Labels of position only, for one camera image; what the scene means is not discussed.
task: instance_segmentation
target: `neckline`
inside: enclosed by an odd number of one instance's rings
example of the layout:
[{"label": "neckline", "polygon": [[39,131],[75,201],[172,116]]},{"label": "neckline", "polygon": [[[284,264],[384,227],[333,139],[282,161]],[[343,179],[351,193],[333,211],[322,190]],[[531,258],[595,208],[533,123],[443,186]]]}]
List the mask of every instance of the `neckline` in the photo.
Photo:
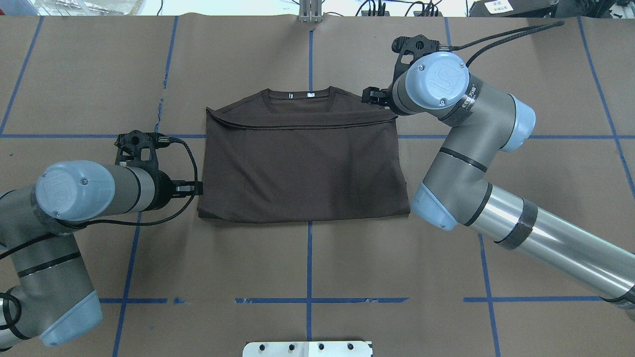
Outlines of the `neckline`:
[{"label": "neckline", "polygon": [[[326,103],[326,110],[319,111],[318,113],[327,113],[333,110],[333,103],[335,103],[335,87],[329,86],[327,89],[318,90],[318,91],[274,91],[269,88],[260,92],[262,97],[262,101],[265,104],[267,110],[273,114],[310,114],[310,113],[285,113],[279,112],[272,104],[271,98],[282,99],[282,100],[310,100],[313,98],[324,98],[328,97],[328,101]],[[308,93],[315,94],[315,97],[308,97]]]}]

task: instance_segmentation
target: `robotic arm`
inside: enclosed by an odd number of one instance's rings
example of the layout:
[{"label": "robotic arm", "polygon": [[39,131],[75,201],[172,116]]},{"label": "robotic arm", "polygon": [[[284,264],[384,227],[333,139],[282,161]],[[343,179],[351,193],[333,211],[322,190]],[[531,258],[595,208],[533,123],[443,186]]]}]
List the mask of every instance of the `robotic arm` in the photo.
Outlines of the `robotic arm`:
[{"label": "robotic arm", "polygon": [[[194,166],[194,181],[172,181],[159,170],[156,149],[183,144]],[[40,336],[56,346],[88,332],[102,312],[73,232],[96,222],[95,217],[157,210],[172,198],[203,194],[196,163],[187,144],[160,133],[132,131],[119,135],[115,165],[92,161],[54,164],[37,184],[0,195],[0,244],[8,249],[20,285],[0,294],[0,351]],[[150,157],[142,160],[142,151]]]},{"label": "robotic arm", "polygon": [[[423,35],[399,37],[388,89],[365,89],[363,100],[399,115],[428,112],[451,127],[420,183],[412,210],[451,231],[463,224],[508,250],[564,272],[625,309],[635,321],[635,255],[487,182],[498,151],[513,151],[534,127],[534,111],[471,74],[450,46]],[[402,64],[404,54],[414,56]]]}]

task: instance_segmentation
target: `dark brown shirt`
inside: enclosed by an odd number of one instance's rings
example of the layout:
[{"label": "dark brown shirt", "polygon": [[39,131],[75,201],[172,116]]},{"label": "dark brown shirt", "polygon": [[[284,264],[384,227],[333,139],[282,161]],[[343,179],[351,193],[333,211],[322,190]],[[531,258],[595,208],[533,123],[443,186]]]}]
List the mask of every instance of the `dark brown shirt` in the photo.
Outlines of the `dark brown shirt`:
[{"label": "dark brown shirt", "polygon": [[207,108],[199,217],[265,223],[409,213],[395,118],[335,87],[267,89]]}]

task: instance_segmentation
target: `metal bracket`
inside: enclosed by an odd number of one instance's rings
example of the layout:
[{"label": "metal bracket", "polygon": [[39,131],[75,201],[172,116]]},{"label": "metal bracket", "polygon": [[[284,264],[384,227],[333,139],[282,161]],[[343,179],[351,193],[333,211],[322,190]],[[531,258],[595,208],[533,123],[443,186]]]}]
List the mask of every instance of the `metal bracket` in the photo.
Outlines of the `metal bracket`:
[{"label": "metal bracket", "polygon": [[322,22],[322,0],[298,0],[300,3],[300,22]]},{"label": "metal bracket", "polygon": [[243,357],[372,357],[370,341],[251,342]]}]

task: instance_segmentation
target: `white label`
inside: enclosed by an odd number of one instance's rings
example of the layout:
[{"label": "white label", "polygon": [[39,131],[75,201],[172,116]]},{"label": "white label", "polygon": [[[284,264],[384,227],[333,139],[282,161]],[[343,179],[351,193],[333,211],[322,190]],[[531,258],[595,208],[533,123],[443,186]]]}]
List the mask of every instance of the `white label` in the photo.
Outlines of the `white label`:
[{"label": "white label", "polygon": [[514,11],[514,8],[509,4],[508,0],[490,1],[489,3],[485,3],[485,7],[491,14]]}]

